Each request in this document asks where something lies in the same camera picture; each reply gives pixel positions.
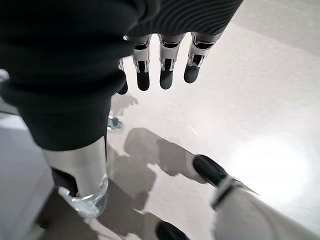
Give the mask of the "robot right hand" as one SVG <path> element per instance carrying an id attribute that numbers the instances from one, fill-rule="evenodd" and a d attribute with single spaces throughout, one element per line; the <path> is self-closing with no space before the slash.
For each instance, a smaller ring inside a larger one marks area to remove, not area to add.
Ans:
<path id="1" fill-rule="evenodd" d="M 1 98 L 17 108 L 52 169 L 58 193 L 85 218 L 106 207 L 106 135 L 111 98 L 128 90 L 132 56 L 138 88 L 150 85 L 150 40 L 160 42 L 167 90 L 181 41 L 192 41 L 184 80 L 193 83 L 239 0 L 3 0 Z"/>

